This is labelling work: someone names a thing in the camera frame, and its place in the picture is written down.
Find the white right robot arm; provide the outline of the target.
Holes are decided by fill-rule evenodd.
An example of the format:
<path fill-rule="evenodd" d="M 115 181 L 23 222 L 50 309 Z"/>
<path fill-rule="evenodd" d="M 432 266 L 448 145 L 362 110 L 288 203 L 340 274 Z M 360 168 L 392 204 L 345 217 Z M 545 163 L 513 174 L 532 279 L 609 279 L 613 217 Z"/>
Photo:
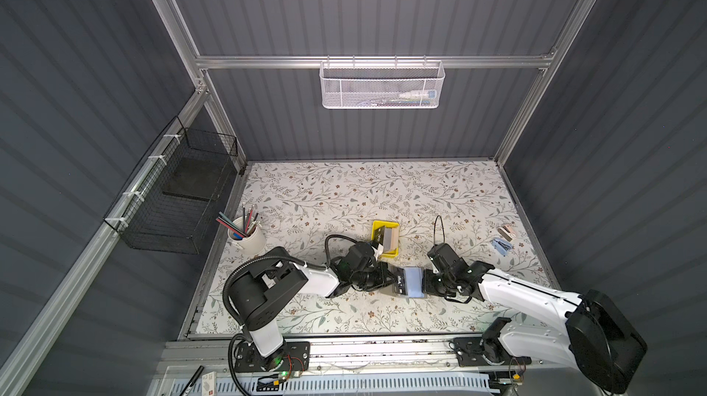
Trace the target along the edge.
<path fill-rule="evenodd" d="M 427 254 L 434 268 L 423 291 L 448 302 L 473 300 L 514 309 L 536 326 L 498 317 L 468 351 L 491 365 L 530 357 L 574 368 L 608 394 L 624 394 L 647 353 L 633 324 L 604 293 L 567 292 L 522 280 L 493 265 L 465 262 L 447 243 Z"/>

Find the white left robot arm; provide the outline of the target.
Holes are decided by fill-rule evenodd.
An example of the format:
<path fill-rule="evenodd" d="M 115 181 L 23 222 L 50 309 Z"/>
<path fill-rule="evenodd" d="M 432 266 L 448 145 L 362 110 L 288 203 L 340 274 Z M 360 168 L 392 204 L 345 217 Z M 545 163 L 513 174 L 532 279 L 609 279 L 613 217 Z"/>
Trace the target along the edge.
<path fill-rule="evenodd" d="M 278 246 L 237 267 L 226 279 L 222 301 L 240 335 L 264 360 L 279 363 L 285 339 L 276 318 L 299 295 L 338 298 L 350 290 L 390 287 L 396 274 L 377 259 L 371 243 L 334 234 L 324 242 L 325 263 L 309 263 Z"/>

